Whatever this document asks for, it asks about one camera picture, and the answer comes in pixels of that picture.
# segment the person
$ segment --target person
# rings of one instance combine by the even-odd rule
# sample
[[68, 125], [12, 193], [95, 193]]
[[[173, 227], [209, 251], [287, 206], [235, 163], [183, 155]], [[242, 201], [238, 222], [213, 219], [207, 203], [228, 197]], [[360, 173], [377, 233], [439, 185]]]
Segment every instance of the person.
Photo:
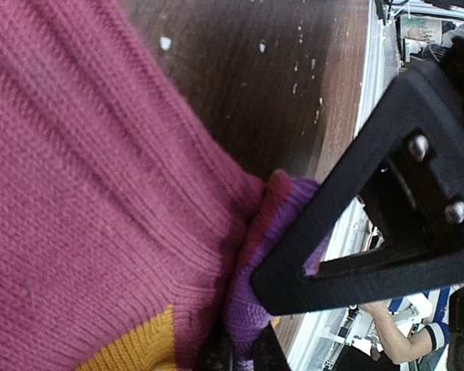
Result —
[[336, 370], [345, 369], [399, 369], [399, 364], [417, 360], [420, 371], [435, 369], [440, 356], [449, 344], [449, 298], [464, 284], [454, 285], [423, 294], [432, 303], [433, 310], [430, 316], [422, 321], [423, 327], [406, 337], [397, 328], [392, 318], [394, 313], [404, 311], [411, 303], [406, 298], [377, 301], [360, 305], [374, 320], [375, 329], [384, 351], [381, 354], [371, 350], [371, 357], [358, 349], [348, 349], [341, 355]]

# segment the white paint speck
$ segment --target white paint speck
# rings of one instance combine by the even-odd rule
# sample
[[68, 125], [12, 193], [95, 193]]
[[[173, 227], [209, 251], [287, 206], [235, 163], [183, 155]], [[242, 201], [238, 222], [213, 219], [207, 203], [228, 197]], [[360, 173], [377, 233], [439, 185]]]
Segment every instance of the white paint speck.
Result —
[[167, 51], [170, 49], [170, 46], [172, 46], [172, 39], [165, 36], [160, 37], [160, 48], [162, 48], [162, 50]]

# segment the mustard yellow knit fabric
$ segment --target mustard yellow knit fabric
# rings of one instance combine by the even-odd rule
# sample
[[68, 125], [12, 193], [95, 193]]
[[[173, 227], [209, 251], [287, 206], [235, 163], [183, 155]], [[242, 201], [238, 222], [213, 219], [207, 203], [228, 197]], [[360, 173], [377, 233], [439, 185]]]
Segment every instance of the mustard yellow knit fabric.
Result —
[[78, 367], [78, 371], [177, 370], [172, 306], [145, 322]]

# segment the purple knit fabric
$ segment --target purple knit fabric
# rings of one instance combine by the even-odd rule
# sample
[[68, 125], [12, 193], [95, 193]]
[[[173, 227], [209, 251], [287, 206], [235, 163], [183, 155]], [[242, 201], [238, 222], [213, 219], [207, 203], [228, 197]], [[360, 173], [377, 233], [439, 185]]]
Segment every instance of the purple knit fabric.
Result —
[[[234, 342], [239, 359], [250, 359], [252, 343], [273, 318], [261, 306], [254, 295], [250, 285], [251, 275], [270, 253], [273, 246], [279, 241], [282, 234], [295, 220], [318, 188], [319, 186], [316, 182], [307, 179], [292, 182], [288, 198], [278, 207], [276, 215], [264, 237], [261, 239], [259, 245], [254, 248], [255, 251], [251, 255], [251, 258], [247, 260], [249, 263], [245, 267], [242, 267], [241, 272], [237, 275], [237, 280], [232, 284], [231, 300], [225, 311], [224, 322]], [[275, 196], [266, 195], [266, 200], [268, 198], [273, 199], [269, 200], [270, 203], [275, 203]], [[256, 232], [253, 224], [251, 233]], [[313, 271], [316, 270], [317, 263], [325, 252], [328, 240], [329, 238], [327, 237], [316, 249], [313, 247], [312, 256], [309, 258], [309, 261], [312, 262]], [[249, 365], [249, 362], [244, 361], [243, 364]]]
[[254, 371], [254, 363], [252, 359], [240, 359], [237, 362], [237, 371]]

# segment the person's arm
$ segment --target person's arm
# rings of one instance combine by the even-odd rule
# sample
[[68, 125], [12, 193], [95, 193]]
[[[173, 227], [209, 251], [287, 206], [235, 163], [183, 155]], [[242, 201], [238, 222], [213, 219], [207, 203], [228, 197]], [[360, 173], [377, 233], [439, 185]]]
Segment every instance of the person's arm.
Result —
[[394, 364], [414, 361], [433, 350], [428, 331], [420, 331], [409, 339], [406, 338], [395, 325], [385, 303], [371, 303], [360, 307], [373, 317], [384, 352]]

